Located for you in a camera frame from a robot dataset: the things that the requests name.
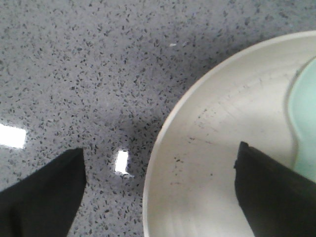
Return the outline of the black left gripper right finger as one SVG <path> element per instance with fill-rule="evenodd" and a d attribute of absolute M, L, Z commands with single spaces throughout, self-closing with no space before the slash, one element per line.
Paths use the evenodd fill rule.
<path fill-rule="evenodd" d="M 234 168 L 238 203 L 256 237 L 314 237 L 316 184 L 241 142 Z"/>

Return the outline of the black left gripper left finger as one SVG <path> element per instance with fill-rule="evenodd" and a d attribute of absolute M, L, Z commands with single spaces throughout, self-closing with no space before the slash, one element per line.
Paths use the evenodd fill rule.
<path fill-rule="evenodd" d="M 0 193 L 2 237 L 65 237 L 86 186 L 82 148 L 67 150 Z"/>

